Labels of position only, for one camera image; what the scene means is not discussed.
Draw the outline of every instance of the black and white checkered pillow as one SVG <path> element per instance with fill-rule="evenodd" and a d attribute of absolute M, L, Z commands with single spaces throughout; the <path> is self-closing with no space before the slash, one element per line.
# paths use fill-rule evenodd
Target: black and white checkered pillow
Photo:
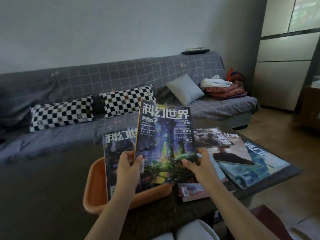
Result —
<path fill-rule="evenodd" d="M 156 103 L 152 85 L 120 92 L 100 93 L 99 95 L 105 102 L 105 118 L 139 111 L 141 99 Z"/>
<path fill-rule="evenodd" d="M 31 107 L 30 132 L 92 121 L 92 95 L 70 102 L 37 104 Z"/>

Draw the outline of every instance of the magazine cover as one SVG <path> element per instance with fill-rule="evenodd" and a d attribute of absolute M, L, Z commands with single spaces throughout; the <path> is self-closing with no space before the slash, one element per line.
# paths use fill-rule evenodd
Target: magazine cover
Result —
<path fill-rule="evenodd" d="M 123 151 L 134 151 L 137 137 L 137 128 L 125 128 L 103 134 L 103 147 L 106 166 L 106 188 L 108 201 L 113 196 L 117 182 L 117 169 L 120 155 Z M 144 184 L 144 179 L 136 188 L 136 193 L 148 190 L 157 185 Z"/>
<path fill-rule="evenodd" d="M 218 163 L 224 173 L 243 190 L 290 165 L 252 142 L 245 141 L 244 145 L 255 163 L 254 166 Z"/>
<path fill-rule="evenodd" d="M 218 128 L 196 129 L 194 131 L 194 139 L 197 148 L 227 147 L 233 145 Z"/>
<path fill-rule="evenodd" d="M 135 157 L 143 155 L 140 178 L 147 183 L 196 182 L 181 160 L 198 163 L 189 107 L 141 100 Z"/>
<path fill-rule="evenodd" d="M 217 162 L 214 160 L 212 154 L 210 155 L 210 160 L 217 171 L 219 179 L 223 182 L 229 191 L 234 191 L 234 185 L 227 179 L 226 175 L 222 172 L 221 168 L 218 166 Z M 201 184 L 178 184 L 179 195 L 182 197 L 183 202 L 188 202 L 192 200 L 198 200 L 203 198 L 208 198 L 209 194 L 203 189 Z"/>
<path fill-rule="evenodd" d="M 225 133 L 225 136 L 233 145 L 230 147 L 211 147 L 207 150 L 213 154 L 218 162 L 226 162 L 232 164 L 254 165 L 245 144 L 238 134 Z"/>

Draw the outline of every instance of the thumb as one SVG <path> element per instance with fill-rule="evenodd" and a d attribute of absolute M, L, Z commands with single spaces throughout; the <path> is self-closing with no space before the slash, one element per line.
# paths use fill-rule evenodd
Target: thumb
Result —
<path fill-rule="evenodd" d="M 193 173 L 196 173 L 199 167 L 198 165 L 193 164 L 187 159 L 182 159 L 182 164 Z"/>
<path fill-rule="evenodd" d="M 134 162 L 132 164 L 132 167 L 140 169 L 140 165 L 142 163 L 142 160 L 143 160 L 142 155 L 137 156 L 136 160 L 134 160 Z"/>

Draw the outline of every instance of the forearm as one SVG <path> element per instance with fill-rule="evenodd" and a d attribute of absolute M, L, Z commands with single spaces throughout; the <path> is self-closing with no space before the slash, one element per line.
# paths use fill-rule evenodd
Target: forearm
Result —
<path fill-rule="evenodd" d="M 132 200 L 127 192 L 117 189 L 94 223 L 85 240 L 118 240 Z"/>
<path fill-rule="evenodd" d="M 236 240 L 279 240 L 221 182 L 213 183 L 208 193 Z"/>

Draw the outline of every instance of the gray plaid sofa cover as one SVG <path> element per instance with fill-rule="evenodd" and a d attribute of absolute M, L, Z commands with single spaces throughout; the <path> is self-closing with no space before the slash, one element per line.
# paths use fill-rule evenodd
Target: gray plaid sofa cover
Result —
<path fill-rule="evenodd" d="M 215 75 L 225 77 L 223 62 L 217 52 L 0 75 L 0 125 L 9 130 L 2 134 L 6 142 L 0 144 L 0 163 L 33 159 L 39 154 L 80 143 L 98 144 L 103 133 L 137 125 L 137 112 L 105 119 L 103 101 L 99 97 L 101 92 L 152 84 L 159 103 L 181 106 L 164 84 L 185 73 L 198 85 Z M 29 133 L 30 106 L 71 101 L 91 94 L 94 96 L 94 121 Z M 221 120 L 241 113 L 254 113 L 259 105 L 249 96 L 225 101 L 204 96 L 190 107 L 194 119 Z"/>

